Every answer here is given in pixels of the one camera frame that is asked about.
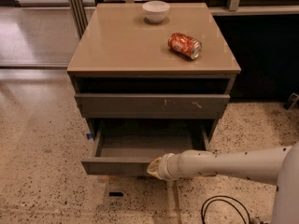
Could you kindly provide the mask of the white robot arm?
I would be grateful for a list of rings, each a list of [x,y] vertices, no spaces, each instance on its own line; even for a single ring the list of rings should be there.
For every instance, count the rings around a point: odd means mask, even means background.
[[[276,187],[271,224],[299,223],[299,143],[237,153],[186,150],[154,160],[148,174],[161,180],[225,175]]]

